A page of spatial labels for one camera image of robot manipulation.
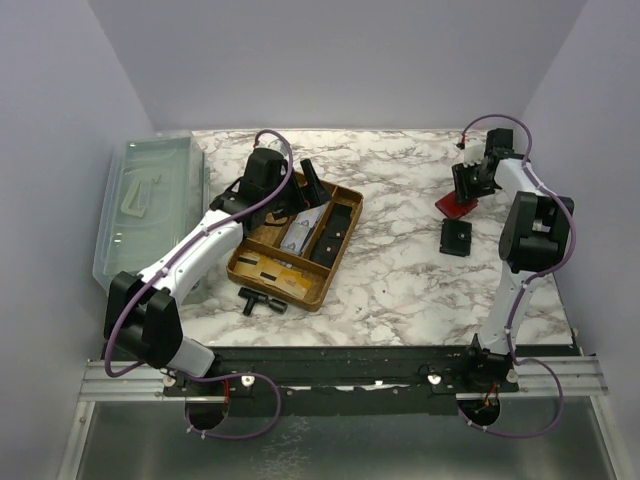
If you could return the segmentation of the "red card holder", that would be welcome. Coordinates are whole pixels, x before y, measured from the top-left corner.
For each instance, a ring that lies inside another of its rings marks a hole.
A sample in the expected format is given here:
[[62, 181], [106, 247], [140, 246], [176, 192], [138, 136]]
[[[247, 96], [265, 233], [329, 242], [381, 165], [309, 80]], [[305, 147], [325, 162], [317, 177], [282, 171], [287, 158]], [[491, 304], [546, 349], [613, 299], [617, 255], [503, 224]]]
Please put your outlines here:
[[435, 202], [436, 208], [449, 219], [458, 220], [469, 214], [478, 205], [477, 199], [471, 199], [463, 202], [456, 200], [456, 192], [451, 191], [441, 199]]

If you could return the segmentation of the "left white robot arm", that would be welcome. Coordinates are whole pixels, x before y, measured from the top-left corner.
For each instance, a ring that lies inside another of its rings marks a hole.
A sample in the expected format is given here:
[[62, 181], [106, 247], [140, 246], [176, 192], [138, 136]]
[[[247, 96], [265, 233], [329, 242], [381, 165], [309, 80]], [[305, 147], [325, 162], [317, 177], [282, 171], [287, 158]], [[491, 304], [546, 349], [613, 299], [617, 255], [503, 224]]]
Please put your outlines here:
[[121, 349], [156, 369], [195, 378], [208, 373], [215, 355], [183, 333], [179, 308], [207, 271], [267, 217], [295, 216], [330, 201], [312, 162], [304, 159], [300, 165], [303, 183], [280, 152], [255, 148], [243, 176], [213, 199], [183, 240], [139, 273], [120, 272], [113, 278], [104, 323], [105, 361]]

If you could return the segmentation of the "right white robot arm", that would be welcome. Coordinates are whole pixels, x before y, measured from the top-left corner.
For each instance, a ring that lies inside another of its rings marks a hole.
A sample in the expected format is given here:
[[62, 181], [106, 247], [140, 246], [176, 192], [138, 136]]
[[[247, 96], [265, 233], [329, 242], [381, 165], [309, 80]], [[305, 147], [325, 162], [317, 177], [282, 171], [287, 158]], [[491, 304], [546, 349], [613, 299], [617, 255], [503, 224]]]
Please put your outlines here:
[[500, 190], [511, 202], [499, 244], [501, 279], [487, 320], [467, 349], [466, 381], [502, 382], [515, 363], [515, 340], [544, 277], [572, 250], [574, 202], [542, 184], [513, 148], [513, 131], [496, 128], [483, 145], [465, 146], [452, 167], [454, 204], [463, 207]]

